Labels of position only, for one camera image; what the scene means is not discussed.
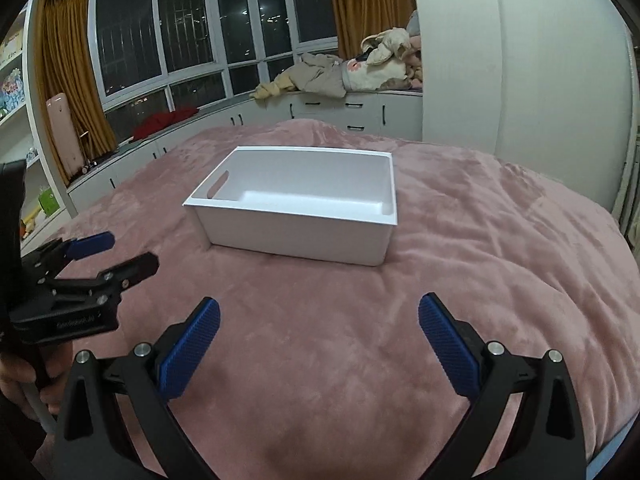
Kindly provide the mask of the person's left hand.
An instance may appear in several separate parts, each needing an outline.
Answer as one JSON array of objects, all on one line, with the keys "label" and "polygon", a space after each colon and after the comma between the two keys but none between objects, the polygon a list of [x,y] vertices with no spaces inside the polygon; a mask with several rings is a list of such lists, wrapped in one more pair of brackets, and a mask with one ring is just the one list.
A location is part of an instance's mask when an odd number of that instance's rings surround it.
[{"label": "person's left hand", "polygon": [[[73,344],[66,342],[57,347],[44,350],[47,358],[44,368],[50,382],[47,387],[39,390],[41,402],[52,415],[57,415],[63,402],[64,390],[70,368],[73,364]],[[29,362],[12,356],[9,353],[1,355],[1,393],[6,399],[16,404],[21,411],[31,419],[36,419],[36,413],[28,403],[23,391],[23,384],[34,384],[39,373]]]}]

